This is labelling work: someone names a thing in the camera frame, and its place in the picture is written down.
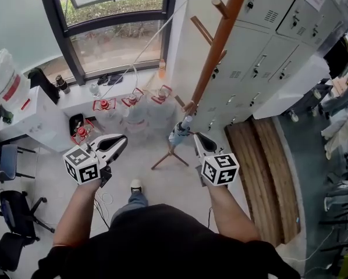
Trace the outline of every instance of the red label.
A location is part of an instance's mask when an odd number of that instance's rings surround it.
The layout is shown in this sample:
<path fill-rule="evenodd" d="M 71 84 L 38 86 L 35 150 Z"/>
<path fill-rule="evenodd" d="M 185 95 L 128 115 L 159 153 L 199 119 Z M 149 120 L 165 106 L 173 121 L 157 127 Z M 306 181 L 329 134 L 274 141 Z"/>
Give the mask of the red label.
<path fill-rule="evenodd" d="M 12 95 L 15 94 L 15 92 L 16 92 L 16 90 L 17 90 L 19 84 L 20 84 L 20 77 L 19 77 L 19 75 L 17 74 L 16 77 L 15 77 L 15 81 L 13 81 L 11 87 L 9 88 L 9 90 L 7 91 L 7 93 L 3 96 L 3 99 L 4 99 L 5 101 L 8 101 L 8 100 L 12 97 Z"/>

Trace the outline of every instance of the chair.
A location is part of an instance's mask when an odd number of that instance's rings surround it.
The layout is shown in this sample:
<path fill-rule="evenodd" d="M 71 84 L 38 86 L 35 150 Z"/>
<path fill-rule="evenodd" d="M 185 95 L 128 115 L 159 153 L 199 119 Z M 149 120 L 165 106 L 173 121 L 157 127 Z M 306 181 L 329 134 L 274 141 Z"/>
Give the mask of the chair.
<path fill-rule="evenodd" d="M 23 247 L 33 244 L 34 240 L 18 234 L 6 232 L 0 240 L 0 270 L 15 271 L 19 264 Z"/>
<path fill-rule="evenodd" d="M 16 172 L 17 153 L 24 151 L 35 153 L 33 150 L 21 148 L 17 145 L 3 145 L 0 158 L 0 182 L 12 181 L 16 176 L 34 179 L 32 176 Z"/>
<path fill-rule="evenodd" d="M 47 199 L 39 198 L 33 208 L 29 209 L 26 196 L 25 191 L 22 193 L 14 190 L 2 191 L 0 193 L 1 212 L 12 233 L 39 241 L 40 238 L 35 235 L 33 223 L 37 223 L 52 233 L 55 232 L 53 228 L 48 227 L 34 216 L 41 202 L 45 203 Z"/>

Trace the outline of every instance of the wooden plank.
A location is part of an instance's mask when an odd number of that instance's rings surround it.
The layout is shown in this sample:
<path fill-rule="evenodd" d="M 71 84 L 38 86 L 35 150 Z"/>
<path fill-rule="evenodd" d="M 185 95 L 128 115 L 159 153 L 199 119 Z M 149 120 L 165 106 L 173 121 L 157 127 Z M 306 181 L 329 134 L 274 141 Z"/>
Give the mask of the wooden plank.
<path fill-rule="evenodd" d="M 283 228 L 283 241 L 288 243 L 299 232 L 296 192 L 283 147 L 271 118 L 253 120 L 268 162 L 276 191 Z"/>
<path fill-rule="evenodd" d="M 278 246 L 282 242 L 282 225 L 269 167 L 264 159 L 253 125 L 238 123 L 226 128 L 231 148 L 240 163 L 240 177 L 252 220 L 261 238 Z"/>

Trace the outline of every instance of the blue chair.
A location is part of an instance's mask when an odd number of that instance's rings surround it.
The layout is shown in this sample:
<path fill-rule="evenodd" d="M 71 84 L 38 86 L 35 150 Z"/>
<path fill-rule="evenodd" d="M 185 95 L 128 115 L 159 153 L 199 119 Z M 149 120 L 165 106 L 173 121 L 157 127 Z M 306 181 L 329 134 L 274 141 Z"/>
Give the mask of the blue chair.
<path fill-rule="evenodd" d="M 35 153 L 33 150 L 21 148 L 17 145 L 3 145 L 0 158 L 0 182 L 12 181 L 16 176 L 34 179 L 32 176 L 16 172 L 17 153 Z"/>

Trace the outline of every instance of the black window frame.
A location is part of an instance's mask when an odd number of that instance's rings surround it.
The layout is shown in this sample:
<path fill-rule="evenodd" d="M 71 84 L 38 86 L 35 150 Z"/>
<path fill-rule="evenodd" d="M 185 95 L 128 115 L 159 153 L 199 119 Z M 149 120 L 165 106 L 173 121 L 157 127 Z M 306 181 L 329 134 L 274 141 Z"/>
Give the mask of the black window frame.
<path fill-rule="evenodd" d="M 81 22 L 72 26 L 67 26 L 63 15 L 60 0 L 42 0 L 44 9 L 50 23 L 52 32 L 59 45 L 66 63 L 73 74 L 74 81 L 69 82 L 69 85 L 78 84 L 84 85 L 89 80 L 95 80 L 102 75 L 113 75 L 124 72 L 129 65 L 113 67 L 112 72 L 97 72 L 85 73 L 82 65 L 76 55 L 76 51 L 71 43 L 70 37 L 80 33 L 96 30 L 103 27 L 114 26 L 118 24 L 162 20 L 164 23 L 172 16 L 175 7 L 175 0 L 163 0 L 161 10 L 145 10 L 138 12 L 120 13 L 117 15 L 99 17 L 86 22 Z M 161 43 L 161 59 L 166 61 L 169 49 L 169 40 L 172 28 L 172 21 L 162 30 Z M 140 62 L 136 65 L 137 70 L 157 68 L 158 60 Z"/>

